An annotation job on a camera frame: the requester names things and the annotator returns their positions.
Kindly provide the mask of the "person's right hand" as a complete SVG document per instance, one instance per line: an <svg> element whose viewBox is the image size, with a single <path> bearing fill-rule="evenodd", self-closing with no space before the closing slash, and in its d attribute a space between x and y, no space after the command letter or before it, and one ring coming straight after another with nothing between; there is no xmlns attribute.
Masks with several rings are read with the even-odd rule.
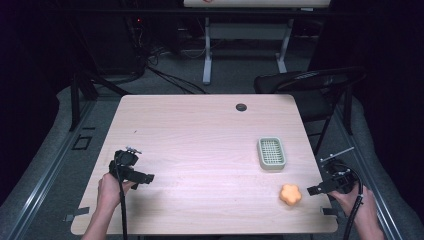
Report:
<svg viewBox="0 0 424 240"><path fill-rule="evenodd" d="M356 198L359 196L359 185L356 184L350 193L339 193L332 191L329 193L342 207L347 216L351 215ZM374 194L367 187L363 187L361 204L357 210L354 224L357 228L364 226L378 226L377 208Z"/></svg>

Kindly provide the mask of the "black folding chair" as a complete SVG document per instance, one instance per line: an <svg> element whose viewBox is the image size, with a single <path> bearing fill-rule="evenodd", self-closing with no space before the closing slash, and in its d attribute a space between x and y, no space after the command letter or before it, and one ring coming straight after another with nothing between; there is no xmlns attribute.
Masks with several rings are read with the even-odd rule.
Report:
<svg viewBox="0 0 424 240"><path fill-rule="evenodd" d="M352 111L353 85L366 78L364 67L353 66L314 71L293 71L274 75L258 76L254 79L257 94L289 94L294 97L304 123L323 121L313 153L317 154L323 142L331 118L341 98L344 98L344 117L347 129Z"/></svg>

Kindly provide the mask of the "person's left hand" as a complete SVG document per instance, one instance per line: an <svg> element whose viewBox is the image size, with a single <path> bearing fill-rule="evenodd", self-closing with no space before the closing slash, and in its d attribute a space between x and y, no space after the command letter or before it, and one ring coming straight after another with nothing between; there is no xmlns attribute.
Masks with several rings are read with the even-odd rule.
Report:
<svg viewBox="0 0 424 240"><path fill-rule="evenodd" d="M134 182L120 183L112 174L106 173L99 180L97 207L101 210L114 210L120 203L120 192L127 193Z"/></svg>

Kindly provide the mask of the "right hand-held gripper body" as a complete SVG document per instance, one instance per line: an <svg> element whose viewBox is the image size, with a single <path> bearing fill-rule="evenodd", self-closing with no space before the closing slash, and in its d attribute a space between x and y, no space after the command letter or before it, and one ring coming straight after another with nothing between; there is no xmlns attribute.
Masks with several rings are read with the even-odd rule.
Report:
<svg viewBox="0 0 424 240"><path fill-rule="evenodd" d="M339 183L338 189L328 189L328 193L332 191L338 191L343 194L350 193L354 185L360 182L357 172L340 159L342 154L351 150L353 150L353 147L336 154L330 154L327 158L321 158L319 160L319 166L328 176L326 180L334 179Z"/></svg>

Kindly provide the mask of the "orange flower-shaped soap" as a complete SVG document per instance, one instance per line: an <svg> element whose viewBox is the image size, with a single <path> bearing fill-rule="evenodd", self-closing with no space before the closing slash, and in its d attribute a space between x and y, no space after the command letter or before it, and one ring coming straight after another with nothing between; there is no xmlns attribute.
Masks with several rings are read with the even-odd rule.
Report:
<svg viewBox="0 0 424 240"><path fill-rule="evenodd" d="M294 206L302 199L302 194L297 185L284 184L280 190L279 198L288 206Z"/></svg>

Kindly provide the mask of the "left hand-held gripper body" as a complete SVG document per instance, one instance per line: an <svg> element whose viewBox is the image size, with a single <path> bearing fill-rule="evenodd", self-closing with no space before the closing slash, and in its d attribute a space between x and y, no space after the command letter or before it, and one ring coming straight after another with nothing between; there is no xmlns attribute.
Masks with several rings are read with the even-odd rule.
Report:
<svg viewBox="0 0 424 240"><path fill-rule="evenodd" d="M117 150L113 160L109 163L109 173L119 182L128 181L127 173L135 171L133 166L138 161L138 150L127 147L126 150Z"/></svg>

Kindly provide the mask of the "white-legged table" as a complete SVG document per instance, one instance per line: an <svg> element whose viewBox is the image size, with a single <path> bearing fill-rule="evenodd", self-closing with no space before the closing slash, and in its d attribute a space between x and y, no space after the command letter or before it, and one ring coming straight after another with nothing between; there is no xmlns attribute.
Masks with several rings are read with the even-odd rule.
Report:
<svg viewBox="0 0 424 240"><path fill-rule="evenodd" d="M184 6L196 10L264 10L288 9L310 13L314 9L328 8L331 0L183 0ZM282 23L217 23L209 17L205 18L205 61L203 70L203 83L211 83L213 39L256 39L256 40L281 40L280 51L275 55L280 73L287 71L285 54L290 40L294 19L289 18Z"/></svg>

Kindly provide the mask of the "black metal stand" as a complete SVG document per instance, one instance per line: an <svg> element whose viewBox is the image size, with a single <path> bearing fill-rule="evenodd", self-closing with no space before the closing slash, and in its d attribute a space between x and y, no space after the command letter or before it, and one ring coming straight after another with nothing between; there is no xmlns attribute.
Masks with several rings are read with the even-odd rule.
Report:
<svg viewBox="0 0 424 240"><path fill-rule="evenodd" d="M88 101L96 101L99 97L99 93L94 87L95 83L106 87L120 96L129 95L128 91L90 71L84 70L77 72L73 76L70 85L72 112L70 131L74 131L76 129L81 119L79 94L82 94Z"/></svg>

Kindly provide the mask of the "metal floor rail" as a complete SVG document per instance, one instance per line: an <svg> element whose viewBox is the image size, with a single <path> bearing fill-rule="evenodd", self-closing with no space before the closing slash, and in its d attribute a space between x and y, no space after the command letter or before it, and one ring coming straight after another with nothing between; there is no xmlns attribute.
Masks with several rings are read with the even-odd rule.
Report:
<svg viewBox="0 0 424 240"><path fill-rule="evenodd" d="M0 240L78 240L67 214L80 201L95 165L104 126L99 102L82 105L82 120L70 131L63 103L53 129L29 168L0 207Z"/></svg>
<svg viewBox="0 0 424 240"><path fill-rule="evenodd" d="M353 148L352 155L355 164L363 177L363 182L374 192L377 216L379 223L382 225L383 232L387 240L404 240L398 225L391 212L388 202L384 198L384 194L379 186L378 173L383 170L382 167L373 169L372 161L366 159L365 151L361 148L360 142L357 140L357 134L350 135L343 124L343 112L341 107L336 108L335 123L341 130L343 139Z"/></svg>

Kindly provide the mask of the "pale green soap dish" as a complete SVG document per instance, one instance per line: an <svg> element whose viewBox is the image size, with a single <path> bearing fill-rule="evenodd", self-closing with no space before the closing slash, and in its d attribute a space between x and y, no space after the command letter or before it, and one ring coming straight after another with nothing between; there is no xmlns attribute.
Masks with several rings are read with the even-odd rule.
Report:
<svg viewBox="0 0 424 240"><path fill-rule="evenodd" d="M259 163L263 170L280 171L286 165L286 158L278 137L263 137L257 143Z"/></svg>

